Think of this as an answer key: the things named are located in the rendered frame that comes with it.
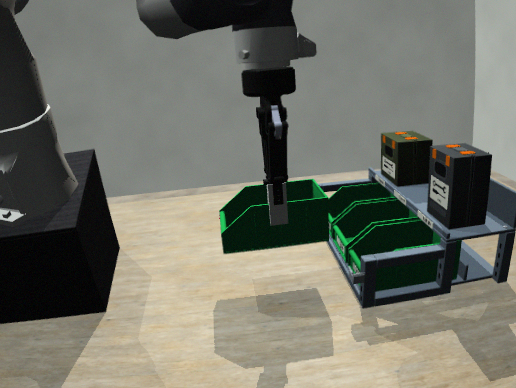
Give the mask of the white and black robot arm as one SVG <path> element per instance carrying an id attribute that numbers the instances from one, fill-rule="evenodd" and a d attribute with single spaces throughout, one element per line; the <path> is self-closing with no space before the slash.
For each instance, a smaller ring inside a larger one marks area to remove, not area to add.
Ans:
<path id="1" fill-rule="evenodd" d="M 57 139 L 37 60 L 15 21 L 28 1 L 0 0 L 0 224 L 10 227 L 53 210 L 78 186 Z M 316 44 L 297 33 L 292 3 L 136 0 L 140 20 L 157 37 L 179 39 L 232 25 L 236 63 L 245 69 L 286 67 L 316 55 Z"/>

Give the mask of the green open-front bin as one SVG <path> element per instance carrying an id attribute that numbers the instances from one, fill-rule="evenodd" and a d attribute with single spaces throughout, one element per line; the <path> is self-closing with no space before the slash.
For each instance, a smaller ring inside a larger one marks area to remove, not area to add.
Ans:
<path id="1" fill-rule="evenodd" d="M 348 249 L 375 225 L 414 220 L 421 219 L 398 199 L 356 204 L 335 222 L 334 243 L 348 263 Z"/>
<path id="2" fill-rule="evenodd" d="M 328 196 L 314 179 L 286 182 L 288 224 L 270 225 L 267 185 L 245 186 L 220 212 L 223 253 L 329 241 Z"/>
<path id="3" fill-rule="evenodd" d="M 360 273 L 362 255 L 438 245 L 440 240 L 441 237 L 421 220 L 376 225 L 352 245 L 349 265 L 354 274 Z M 452 280 L 457 279 L 461 243 L 462 240 L 457 241 Z M 376 291 L 435 282 L 437 267 L 438 259 L 379 268 Z"/>
<path id="4" fill-rule="evenodd" d="M 395 199 L 397 198 L 380 183 L 341 187 L 330 198 L 328 198 L 329 234 L 331 238 L 333 238 L 332 225 L 354 205 Z"/>

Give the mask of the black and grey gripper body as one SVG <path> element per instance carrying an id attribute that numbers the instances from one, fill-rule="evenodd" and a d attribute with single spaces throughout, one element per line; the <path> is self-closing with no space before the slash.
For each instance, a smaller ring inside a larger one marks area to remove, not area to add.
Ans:
<path id="1" fill-rule="evenodd" d="M 281 96 L 291 94 L 296 90 L 295 69 L 293 67 L 276 67 L 243 70 L 242 86 L 245 96 L 260 97 L 260 107 L 264 109 L 265 130 L 268 133 L 268 123 L 272 122 L 271 106 L 278 106 L 282 122 Z"/>

